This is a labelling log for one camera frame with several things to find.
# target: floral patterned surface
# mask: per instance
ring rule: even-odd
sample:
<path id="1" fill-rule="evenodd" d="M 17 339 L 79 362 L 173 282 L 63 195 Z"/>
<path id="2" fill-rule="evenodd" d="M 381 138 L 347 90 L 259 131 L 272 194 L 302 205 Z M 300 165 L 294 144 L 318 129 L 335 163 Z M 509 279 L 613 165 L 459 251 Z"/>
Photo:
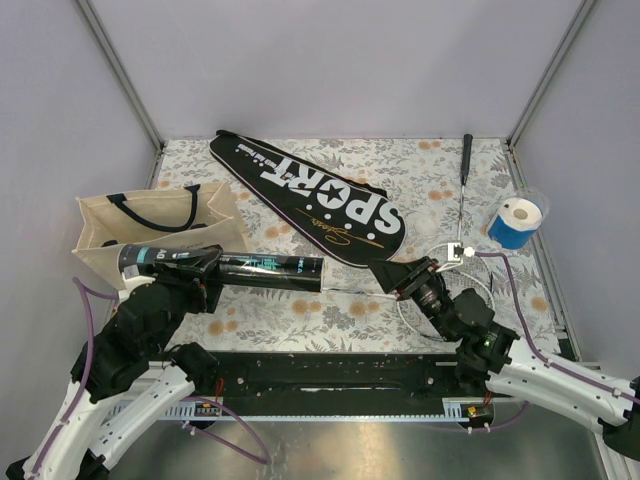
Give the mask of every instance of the floral patterned surface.
<path id="1" fill-rule="evenodd" d="M 435 245 L 455 239 L 459 207 L 461 140 L 269 140 L 343 177 L 387 190 L 407 225 L 404 244 L 394 258 L 409 261 Z M 476 139 L 465 190 L 462 238 L 476 250 L 497 251 L 486 225 L 497 202 L 513 193 L 506 158 L 497 139 Z M 210 181 L 228 181 L 250 229 L 253 248 L 261 253 L 322 256 L 302 235 L 251 194 L 209 154 L 205 140 L 168 142 L 157 188 L 179 188 Z M 446 249 L 436 250 L 442 259 Z M 514 267 L 519 298 L 529 328 L 540 348 L 557 352 L 553 320 L 530 248 L 506 251 Z M 496 320 L 521 332 L 502 263 L 489 260 Z M 488 285 L 486 267 L 477 258 L 462 268 Z M 351 289 L 380 295 L 367 270 L 325 260 L 325 288 Z M 452 293 L 460 275 L 445 276 Z M 402 303 L 407 321 L 436 335 L 417 309 Z M 185 319 L 172 344 L 197 341 L 210 350 L 453 352 L 456 344 L 428 340 L 399 317 L 395 301 L 363 293 L 309 294 L 257 288 L 225 287 L 216 313 Z"/>

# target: wire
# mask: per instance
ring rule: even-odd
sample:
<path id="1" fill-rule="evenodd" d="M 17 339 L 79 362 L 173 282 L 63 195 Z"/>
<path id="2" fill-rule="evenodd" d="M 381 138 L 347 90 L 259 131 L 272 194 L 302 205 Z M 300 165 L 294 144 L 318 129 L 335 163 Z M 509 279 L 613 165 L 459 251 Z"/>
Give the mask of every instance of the wire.
<path id="1" fill-rule="evenodd" d="M 101 293 L 92 288 L 87 287 L 84 283 L 80 281 L 78 277 L 73 277 L 73 281 L 76 285 L 78 285 L 78 288 L 82 287 L 82 289 L 84 289 L 85 292 L 93 295 L 94 297 L 102 298 L 104 300 L 115 300 L 115 301 L 119 300 L 118 295 L 115 293 L 114 294 Z"/>
<path id="2" fill-rule="evenodd" d="M 512 427 L 513 425 L 515 425 L 516 423 L 518 423 L 522 417 L 524 416 L 524 414 L 527 412 L 527 410 L 529 410 L 529 407 L 531 407 L 531 404 L 529 402 L 524 402 L 522 404 L 522 408 L 520 408 L 520 410 L 518 411 L 518 413 L 516 413 L 513 417 L 511 417 L 509 420 L 499 423 L 497 425 L 489 425 L 486 428 L 473 428 L 471 430 L 469 430 L 468 428 L 465 429 L 464 427 L 462 427 L 461 425 L 457 424 L 459 427 L 461 428 L 443 428 L 443 427 L 437 427 L 435 425 L 429 425 L 429 424 L 422 424 L 422 426 L 424 428 L 427 428 L 428 430 L 435 430 L 437 432 L 443 432 L 443 433 L 464 433 L 467 435 L 472 435 L 472 434 L 476 434 L 476 433 L 491 433 L 491 432 L 499 432 L 500 430 L 505 430 L 509 427 Z"/>
<path id="3" fill-rule="evenodd" d="M 477 285 L 479 285 L 480 288 L 482 288 L 484 290 L 484 293 L 487 294 L 487 298 L 489 299 L 489 302 L 491 303 L 491 305 L 489 305 L 491 307 L 491 310 L 495 310 L 496 309 L 496 304 L 495 304 L 495 302 L 493 300 L 493 293 L 491 293 L 491 290 L 489 290 L 489 287 L 487 287 L 484 283 L 482 283 L 480 280 L 478 280 L 473 275 L 470 275 L 470 274 L 465 273 L 465 272 L 460 272 L 460 271 L 457 271 L 457 270 L 450 270 L 449 273 L 454 273 L 456 275 L 462 275 L 463 277 L 468 278 L 472 282 L 474 282 Z"/>
<path id="4" fill-rule="evenodd" d="M 516 307 L 516 313 L 518 314 L 518 318 L 520 319 L 520 323 L 522 324 L 522 329 L 524 331 L 524 336 L 525 339 L 527 341 L 527 344 L 529 345 L 529 348 L 531 349 L 531 351 L 533 352 L 533 354 L 538 357 L 545 365 L 551 366 L 552 368 L 555 368 L 556 370 L 565 373 L 566 375 L 569 375 L 572 378 L 575 378 L 577 380 L 581 380 L 582 382 L 591 385 L 592 387 L 596 387 L 599 388 L 600 390 L 603 390 L 605 392 L 608 392 L 612 395 L 615 395 L 616 393 L 616 388 L 614 387 L 610 387 L 608 385 L 605 385 L 604 383 L 600 383 L 596 380 L 592 380 L 591 378 L 585 377 L 584 375 L 581 375 L 577 372 L 574 372 L 573 370 L 564 367 L 562 365 L 558 365 L 555 362 L 550 362 L 549 358 L 545 357 L 536 347 L 536 344 L 533 341 L 533 337 L 531 336 L 531 332 L 529 331 L 529 326 L 527 325 L 526 320 L 524 319 L 524 314 L 522 313 L 522 309 L 520 308 L 520 302 L 518 301 L 518 288 L 516 287 L 516 281 L 513 278 L 513 271 L 511 270 L 511 264 L 509 263 L 509 259 L 507 258 L 507 256 L 504 253 L 501 252 L 496 252 L 496 253 L 486 253 L 486 252 L 476 252 L 476 255 L 479 257 L 500 257 L 502 258 L 502 261 L 504 262 L 506 268 L 507 268 L 507 276 L 509 277 L 509 284 L 511 285 L 511 292 L 513 294 L 513 303 Z M 636 398 L 633 395 L 629 395 L 628 393 L 625 392 L 620 392 L 620 395 L 622 398 L 624 398 L 625 400 L 629 400 L 630 402 L 635 403 L 636 405 L 640 405 L 640 398 Z"/>
<path id="5" fill-rule="evenodd" d="M 219 437 L 218 435 L 215 435 L 211 432 L 208 432 L 206 430 L 200 430 L 198 428 L 193 427 L 193 429 L 191 430 L 191 432 L 195 432 L 195 433 L 200 433 L 202 435 L 206 435 L 209 438 L 212 438 L 213 440 L 222 443 L 224 446 L 229 447 L 231 450 L 239 453 L 240 455 L 243 455 L 245 457 L 247 457 L 250 460 L 253 460 L 256 463 L 259 463 L 261 465 L 271 465 L 273 463 L 273 460 L 271 459 L 271 455 L 269 454 L 269 449 L 267 448 L 267 446 L 264 444 L 264 442 L 262 441 L 262 439 L 258 436 L 258 434 L 249 426 L 247 425 L 247 423 L 242 420 L 242 418 L 240 418 L 240 416 L 235 413 L 233 410 L 231 410 L 228 407 L 225 407 L 224 405 L 222 405 L 221 403 L 218 402 L 214 402 L 213 400 L 209 400 L 207 398 L 203 398 L 203 397 L 187 397 L 185 398 L 185 400 L 195 400 L 197 402 L 206 402 L 209 403 L 211 405 L 213 405 L 214 407 L 220 409 L 221 412 L 226 413 L 227 415 L 230 415 L 231 417 L 233 417 L 242 428 L 244 428 L 249 435 L 251 435 L 251 437 L 256 441 L 256 443 L 258 444 L 258 446 L 260 447 L 260 450 L 262 450 L 262 453 L 264 454 L 264 457 L 258 457 L 257 455 L 254 455 L 253 453 L 249 453 L 246 450 L 238 447 L 237 445 L 234 445 L 233 443 L 229 442 L 228 440 L 225 440 L 222 437 Z"/>
<path id="6" fill-rule="evenodd" d="M 109 296 L 105 294 L 102 294 L 102 293 L 96 292 L 95 290 L 91 290 L 90 288 L 87 288 L 80 281 L 78 277 L 73 277 L 73 283 L 76 284 L 76 287 L 78 287 L 78 291 L 80 292 L 80 297 L 82 298 L 82 304 L 84 306 L 85 320 L 87 323 L 87 354 L 84 361 L 84 370 L 82 372 L 82 378 L 80 379 L 80 385 L 78 386 L 78 391 L 73 397 L 73 400 L 71 400 L 71 403 L 69 404 L 69 408 L 67 408 L 67 410 L 64 412 L 62 417 L 60 417 L 59 424 L 53 429 L 53 431 L 51 432 L 51 435 L 49 435 L 49 438 L 47 438 L 44 445 L 42 446 L 42 450 L 40 450 L 40 454 L 38 455 L 38 457 L 36 458 L 36 461 L 33 464 L 33 469 L 31 471 L 31 476 L 29 477 L 29 480 L 32 480 L 39 475 L 40 468 L 42 468 L 42 463 L 44 462 L 44 459 L 49 453 L 49 450 L 51 450 L 51 446 L 53 445 L 53 442 L 55 442 L 56 438 L 58 438 L 58 435 L 62 431 L 62 428 L 67 425 L 67 422 L 69 421 L 69 418 L 71 418 L 73 411 L 78 406 L 78 403 L 80 403 L 80 399 L 82 398 L 84 389 L 87 386 L 87 382 L 89 381 L 89 373 L 91 372 L 91 364 L 93 362 L 94 330 L 93 330 L 93 312 L 91 311 L 91 304 L 89 303 L 89 297 L 87 296 L 87 293 L 90 293 L 91 295 L 94 295 L 99 298 L 111 299 Z"/>
<path id="7" fill-rule="evenodd" d="M 402 319 L 402 321 L 404 322 L 404 324 L 413 332 L 413 333 L 417 333 L 418 335 L 420 335 L 422 338 L 426 338 L 428 340 L 432 340 L 434 342 L 444 342 L 445 340 L 441 337 L 434 337 L 432 335 L 427 335 L 426 333 L 422 333 L 420 330 L 418 330 L 416 327 L 414 327 L 413 325 L 411 325 L 409 322 L 407 322 L 407 319 L 404 318 L 404 315 L 402 313 L 402 310 L 400 309 L 400 302 L 396 302 L 396 310 L 398 311 L 398 316 Z"/>
<path id="8" fill-rule="evenodd" d="M 220 377 L 216 381 L 216 402 L 218 401 L 218 397 L 222 394 L 223 390 L 224 390 L 224 378 Z"/>

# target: canvas tote bag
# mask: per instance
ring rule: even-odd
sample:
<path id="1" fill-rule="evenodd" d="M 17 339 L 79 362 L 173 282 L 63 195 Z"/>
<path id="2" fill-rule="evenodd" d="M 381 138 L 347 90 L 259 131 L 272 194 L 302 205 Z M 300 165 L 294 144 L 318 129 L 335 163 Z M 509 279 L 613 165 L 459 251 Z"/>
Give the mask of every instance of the canvas tote bag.
<path id="1" fill-rule="evenodd" d="M 118 290 L 123 245 L 249 250 L 248 229 L 226 182 L 78 199 L 84 228 L 73 253 Z"/>

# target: blue tape roll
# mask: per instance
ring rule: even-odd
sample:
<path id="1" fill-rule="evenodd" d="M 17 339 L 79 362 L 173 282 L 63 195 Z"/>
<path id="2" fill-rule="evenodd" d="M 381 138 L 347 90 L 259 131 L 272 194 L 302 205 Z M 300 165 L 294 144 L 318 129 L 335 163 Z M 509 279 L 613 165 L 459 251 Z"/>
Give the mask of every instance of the blue tape roll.
<path id="1" fill-rule="evenodd" d="M 503 248 L 517 250 L 522 248 L 527 240 L 533 235 L 537 228 L 533 230 L 516 230 L 504 222 L 500 214 L 496 215 L 489 224 L 489 238 L 495 240 Z"/>

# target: aluminum frame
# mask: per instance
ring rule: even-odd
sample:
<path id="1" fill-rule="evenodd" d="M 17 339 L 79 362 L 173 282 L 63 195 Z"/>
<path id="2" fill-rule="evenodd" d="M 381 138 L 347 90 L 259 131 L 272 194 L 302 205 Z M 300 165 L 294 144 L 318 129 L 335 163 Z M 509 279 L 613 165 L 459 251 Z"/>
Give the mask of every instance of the aluminum frame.
<path id="1" fill-rule="evenodd" d="M 600 0 L 583 0 L 580 7 L 578 7 L 578 10 L 571 19 L 571 23 L 569 23 L 569 26 L 562 37 L 562 40 L 560 40 L 560 44 L 556 48 L 556 51 L 553 52 L 553 56 L 551 57 L 549 64 L 545 68 L 542 77 L 531 94 L 527 105 L 524 107 L 520 118 L 518 118 L 511 134 L 507 137 L 507 144 L 509 146 L 515 146 L 520 138 L 522 138 L 522 134 L 537 111 L 538 106 L 549 88 L 549 84 L 553 81 L 560 70 L 564 60 L 567 58 L 567 54 L 571 50 L 578 34 L 582 30 L 582 27 L 585 25 L 586 21 L 594 11 L 595 6 L 599 2 Z"/>
<path id="2" fill-rule="evenodd" d="M 161 137 L 158 129 L 156 128 L 149 112 L 146 107 L 142 103 L 138 92 L 133 86 L 133 83 L 129 79 L 127 71 L 124 68 L 124 65 L 118 54 L 111 43 L 109 35 L 107 34 L 106 29 L 100 17 L 98 16 L 98 12 L 91 0 L 73 0 L 76 7 L 79 10 L 80 16 L 85 21 L 87 27 L 93 34 L 100 50 L 104 54 L 111 71 L 116 77 L 116 80 L 120 84 L 122 88 L 122 92 L 125 97 L 129 101 L 129 105 L 133 109 L 134 113 L 140 120 L 142 128 L 144 129 L 149 141 L 153 145 L 156 150 L 156 156 L 162 151 L 164 145 L 164 139 Z"/>

